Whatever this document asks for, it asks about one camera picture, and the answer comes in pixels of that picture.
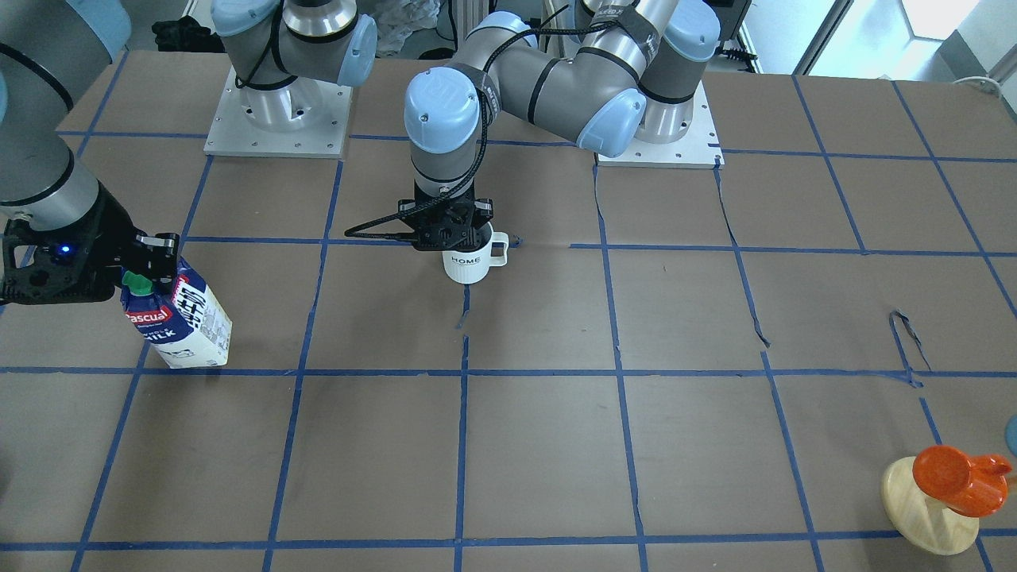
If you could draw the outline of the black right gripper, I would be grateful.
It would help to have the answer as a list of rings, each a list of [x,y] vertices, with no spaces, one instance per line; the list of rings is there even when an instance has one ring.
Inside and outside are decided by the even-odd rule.
[[[35,230],[29,222],[7,222],[2,243],[2,303],[22,305],[102,303],[120,284],[121,268],[132,264],[159,288],[177,276],[180,235],[146,235],[105,185],[79,221],[56,230]]]

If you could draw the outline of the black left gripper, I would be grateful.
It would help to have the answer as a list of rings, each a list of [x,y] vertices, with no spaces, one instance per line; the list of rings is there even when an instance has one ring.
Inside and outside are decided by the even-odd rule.
[[[493,218],[493,201],[476,199],[472,191],[466,191],[442,205],[409,213],[429,199],[417,191],[414,199],[397,203],[400,221],[411,229],[397,239],[419,251],[477,251],[490,242],[493,232],[487,224]]]

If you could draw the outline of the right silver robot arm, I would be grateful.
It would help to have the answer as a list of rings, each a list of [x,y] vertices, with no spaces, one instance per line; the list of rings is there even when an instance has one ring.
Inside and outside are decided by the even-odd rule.
[[[3,303],[101,303],[124,272],[173,286],[179,236],[135,227],[56,131],[130,34],[118,1],[2,3]]]

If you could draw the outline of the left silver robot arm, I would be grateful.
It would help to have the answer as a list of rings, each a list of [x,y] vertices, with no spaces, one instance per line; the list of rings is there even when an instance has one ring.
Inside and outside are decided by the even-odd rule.
[[[721,44],[721,22],[704,1],[582,1],[567,30],[577,52],[536,47],[537,30],[497,11],[450,61],[419,73],[404,94],[404,129],[416,171],[413,199],[397,218],[398,242],[421,251],[474,251],[493,217],[474,177],[488,128],[500,113],[600,156],[633,141],[671,145],[694,120],[694,95]]]

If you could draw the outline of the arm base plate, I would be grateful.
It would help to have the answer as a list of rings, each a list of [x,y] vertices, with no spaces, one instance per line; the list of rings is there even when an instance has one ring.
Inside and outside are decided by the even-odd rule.
[[[341,159],[354,89],[299,77],[275,91],[235,84],[235,72],[211,121],[211,156]]]
[[[704,84],[694,97],[679,105],[679,111],[657,111],[660,105],[648,101],[647,130],[650,141],[633,138],[617,158],[597,156],[600,165],[635,168],[723,168],[725,160]]]

